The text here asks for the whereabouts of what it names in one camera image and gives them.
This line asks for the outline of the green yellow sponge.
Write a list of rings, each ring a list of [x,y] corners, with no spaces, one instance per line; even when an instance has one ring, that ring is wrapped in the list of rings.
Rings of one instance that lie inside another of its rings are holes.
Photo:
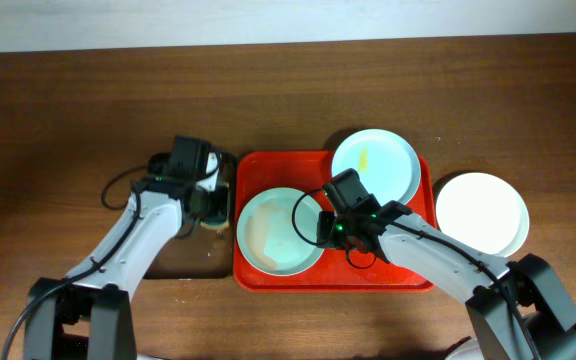
[[[230,222],[225,220],[223,222],[201,222],[200,225],[209,231],[223,231],[230,226]]]

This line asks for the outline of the pale green plate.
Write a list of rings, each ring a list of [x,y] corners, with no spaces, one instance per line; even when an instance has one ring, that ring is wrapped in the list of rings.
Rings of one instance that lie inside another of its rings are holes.
[[[308,270],[324,253],[312,244],[321,211],[316,200],[293,188],[272,188],[255,195],[237,220],[240,252],[255,269],[271,276]]]

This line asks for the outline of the light blue plate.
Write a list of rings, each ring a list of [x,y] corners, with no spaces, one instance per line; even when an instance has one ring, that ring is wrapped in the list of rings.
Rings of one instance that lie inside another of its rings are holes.
[[[382,205],[408,204],[421,183],[417,153],[405,139],[387,130],[361,130],[342,141],[333,155],[331,175],[350,168]]]

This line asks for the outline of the white plate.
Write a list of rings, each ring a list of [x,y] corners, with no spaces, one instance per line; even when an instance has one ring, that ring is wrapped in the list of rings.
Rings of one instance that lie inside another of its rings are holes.
[[[527,205],[505,180],[464,172],[439,186],[435,203],[440,230],[481,252],[509,257],[525,243],[530,228]]]

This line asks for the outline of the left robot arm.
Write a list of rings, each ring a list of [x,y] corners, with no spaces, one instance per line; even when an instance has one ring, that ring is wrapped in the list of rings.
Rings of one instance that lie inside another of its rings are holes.
[[[39,279],[16,328],[26,359],[137,359],[131,300],[152,263],[174,239],[201,223],[229,219],[230,189],[146,176],[134,183],[119,220],[62,279]]]

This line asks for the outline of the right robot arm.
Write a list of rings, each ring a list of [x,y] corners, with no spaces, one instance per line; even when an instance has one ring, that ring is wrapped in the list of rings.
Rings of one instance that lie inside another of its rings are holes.
[[[576,304],[544,259],[479,252],[403,205],[369,215],[379,249],[465,305],[486,359],[576,359]]]

